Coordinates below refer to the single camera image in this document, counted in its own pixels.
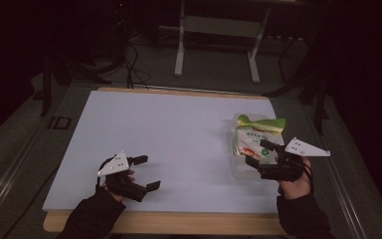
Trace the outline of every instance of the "person's arm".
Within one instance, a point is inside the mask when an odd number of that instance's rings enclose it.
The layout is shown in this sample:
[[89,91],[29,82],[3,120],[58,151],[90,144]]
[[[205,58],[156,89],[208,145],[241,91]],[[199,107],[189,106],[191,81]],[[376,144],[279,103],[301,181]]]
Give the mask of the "person's arm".
[[[302,161],[310,167],[307,157],[302,157]],[[277,200],[279,220],[287,234],[301,239],[335,238],[330,234],[327,216],[318,207],[305,173],[297,181],[279,184],[284,192]]]
[[95,195],[81,201],[57,239],[97,239],[106,236],[125,209],[121,197],[115,196],[101,187]]

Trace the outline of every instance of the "gray floor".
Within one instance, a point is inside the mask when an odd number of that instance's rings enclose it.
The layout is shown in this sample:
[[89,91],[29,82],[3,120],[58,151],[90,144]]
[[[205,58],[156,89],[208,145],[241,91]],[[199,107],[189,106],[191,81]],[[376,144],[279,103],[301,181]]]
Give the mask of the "gray floor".
[[[176,49],[169,39],[159,45],[137,44],[136,69],[151,75],[138,73],[150,88],[194,89],[259,95],[284,85],[279,68],[278,56],[285,47],[285,42],[267,39],[262,43],[257,62],[262,82],[251,83],[245,51],[225,51],[217,46],[213,51],[202,50],[199,43],[192,44],[185,52],[184,70],[181,78],[173,76]],[[284,58],[286,75],[289,76],[297,67],[305,51],[304,44],[297,42]],[[133,61],[134,52],[128,49],[128,59]],[[16,175],[6,199],[0,204],[0,238],[16,221],[27,207],[41,184],[62,160],[65,150],[75,130],[75,124],[81,116],[82,108],[91,89],[98,85],[85,81],[77,75],[70,87],[57,87],[54,84],[54,107],[47,118],[39,118],[41,102],[26,101],[0,127],[0,177],[8,165],[16,158],[25,158],[25,163]],[[126,69],[119,69],[105,79],[113,81],[114,86],[124,87]],[[144,85],[137,76],[133,77],[137,86]],[[36,88],[40,88],[41,76],[32,79]],[[297,101],[300,89],[296,89],[272,103],[277,107],[278,117],[289,120],[290,132],[284,132],[285,138],[298,134],[318,141],[332,151],[333,157],[328,161],[314,163],[317,175],[316,197],[319,205],[329,216],[332,232],[338,238],[382,238],[382,199],[372,182],[362,158],[340,118],[331,98],[327,98],[325,109],[330,119],[323,122],[324,136],[315,133],[312,126],[313,105],[302,106]],[[52,116],[70,117],[73,125],[67,130],[46,129]],[[310,133],[301,131],[311,128]],[[8,238],[54,238],[55,233],[43,229],[46,213],[41,209],[51,186],[48,182],[40,191],[22,220],[17,224]],[[166,238],[167,235],[125,235],[125,238]],[[204,238],[225,238],[204,236]],[[247,238],[231,236],[228,238]],[[275,236],[260,238],[279,238]]]

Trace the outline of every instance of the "hand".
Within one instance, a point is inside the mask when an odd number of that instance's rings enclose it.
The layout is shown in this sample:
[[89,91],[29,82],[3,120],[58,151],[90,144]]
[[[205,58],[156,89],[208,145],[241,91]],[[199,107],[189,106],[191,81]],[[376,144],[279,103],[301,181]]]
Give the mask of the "hand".
[[[305,156],[301,157],[302,162],[307,166],[311,167],[311,162]],[[287,200],[297,199],[302,196],[309,195],[311,192],[311,186],[308,176],[305,172],[296,181],[279,181],[279,185],[284,191],[284,196]]]
[[[131,181],[134,181],[135,178],[131,176],[132,174],[134,174],[134,171],[129,170],[129,171],[128,171],[128,177],[129,177],[129,179],[130,179]],[[121,201],[124,199],[124,197],[121,196],[121,195],[116,195],[116,194],[114,194],[114,193],[112,193],[112,192],[109,192],[108,189],[107,189],[107,186],[106,186],[106,182],[103,183],[102,187],[103,187],[104,189],[106,189],[106,191],[107,191],[107,192],[108,192],[108,193],[109,193],[109,194],[110,194],[110,195],[111,195],[117,202],[121,202]]]

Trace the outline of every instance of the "white tabletop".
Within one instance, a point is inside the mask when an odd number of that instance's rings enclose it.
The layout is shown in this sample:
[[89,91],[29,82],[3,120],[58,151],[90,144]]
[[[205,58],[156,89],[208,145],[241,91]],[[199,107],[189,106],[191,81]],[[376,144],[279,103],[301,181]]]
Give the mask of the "white tabletop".
[[124,150],[149,156],[132,167],[137,184],[161,180],[127,210],[277,213],[275,181],[232,173],[235,113],[275,118],[268,99],[92,92],[43,209],[74,209],[94,194],[103,161]]

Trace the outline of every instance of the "table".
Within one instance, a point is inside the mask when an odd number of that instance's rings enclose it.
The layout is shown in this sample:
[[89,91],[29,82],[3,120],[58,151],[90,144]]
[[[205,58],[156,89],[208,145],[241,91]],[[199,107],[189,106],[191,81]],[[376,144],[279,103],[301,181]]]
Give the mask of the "table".
[[[178,92],[157,92],[122,89],[100,89],[105,91],[121,91],[123,93],[140,94],[170,94],[177,96],[193,96],[205,99],[243,99],[243,100],[266,100],[263,97],[246,97],[220,94],[197,94]],[[275,184],[272,181],[261,181],[267,185]],[[61,231],[68,219],[71,210],[51,210],[45,219],[44,228],[47,231]],[[221,211],[125,211],[114,225],[116,233],[148,233],[148,234],[212,234],[212,235],[281,235],[285,234],[279,224],[276,213],[230,213]]]
[[[278,6],[301,6],[306,8],[330,8],[333,6],[334,1],[296,1],[296,0],[259,0],[259,1],[208,1],[209,3],[214,2],[217,4],[231,4],[231,7],[237,7],[239,5],[249,5],[255,6],[260,9],[261,17],[260,21],[250,21],[250,20],[236,20],[236,19],[222,19],[217,17],[205,17],[205,16],[194,16],[191,14],[186,14],[185,3],[186,0],[181,1],[180,10],[180,21],[179,21],[179,44],[178,53],[176,55],[176,63],[174,75],[176,77],[182,76],[182,69],[184,64],[184,37],[185,32],[197,32],[197,33],[208,33],[217,34],[224,36],[236,36],[236,37],[247,37],[254,39],[254,46],[251,51],[248,52],[248,61],[250,66],[250,72],[252,76],[252,81],[255,84],[260,82],[259,71],[256,63],[256,56],[259,51],[262,39],[265,36],[266,28],[268,27],[268,22],[270,21],[270,16],[273,8]],[[285,22],[285,24],[290,25],[292,34],[295,33],[294,23]],[[311,29],[313,31],[311,35],[316,35],[319,29]],[[301,35],[287,35],[287,32],[280,32],[279,36],[285,35],[285,37],[301,37]]]

